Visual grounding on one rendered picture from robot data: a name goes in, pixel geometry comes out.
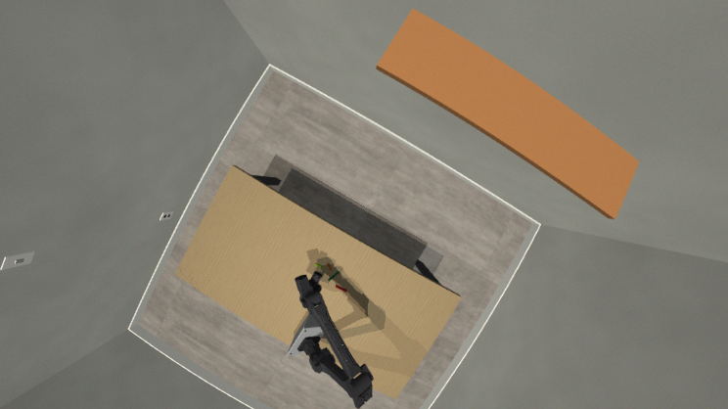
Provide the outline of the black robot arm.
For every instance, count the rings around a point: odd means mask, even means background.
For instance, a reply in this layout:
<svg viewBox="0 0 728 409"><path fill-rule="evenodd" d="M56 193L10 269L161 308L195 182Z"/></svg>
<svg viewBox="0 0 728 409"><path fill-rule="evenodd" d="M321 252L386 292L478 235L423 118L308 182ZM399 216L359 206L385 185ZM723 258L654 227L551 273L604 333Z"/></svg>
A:
<svg viewBox="0 0 728 409"><path fill-rule="evenodd" d="M321 277L320 272L314 271L310 281L306 275L295 278L300 294L299 300L319 324L342 368L335 363L335 357L327 347L320 349L320 337L305 338L297 350L304 351L310 357L309 362L314 372L320 374L323 371L336 381L353 399L355 407L359 409L365 404L365 401L367 402L373 397L372 381L374 378L366 364L359 366L354 360L333 323L325 301L317 291ZM359 373L361 374L353 379Z"/></svg>

